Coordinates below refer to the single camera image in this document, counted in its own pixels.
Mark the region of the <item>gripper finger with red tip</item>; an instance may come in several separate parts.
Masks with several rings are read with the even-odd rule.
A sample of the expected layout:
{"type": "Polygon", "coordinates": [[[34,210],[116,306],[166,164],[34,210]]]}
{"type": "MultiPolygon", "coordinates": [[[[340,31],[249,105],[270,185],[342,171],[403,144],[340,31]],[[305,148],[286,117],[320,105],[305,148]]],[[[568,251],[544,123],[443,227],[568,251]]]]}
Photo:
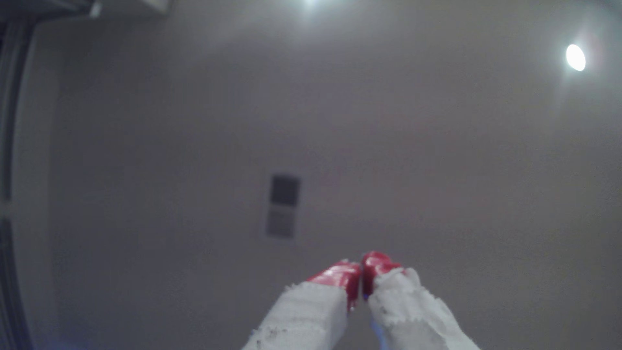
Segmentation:
{"type": "Polygon", "coordinates": [[[363,256],[362,268],[363,298],[381,349],[479,349],[415,269],[378,251],[363,256]]]}
{"type": "Polygon", "coordinates": [[[277,298],[243,349],[333,349],[356,306],[362,267],[338,261],[277,298]]]}

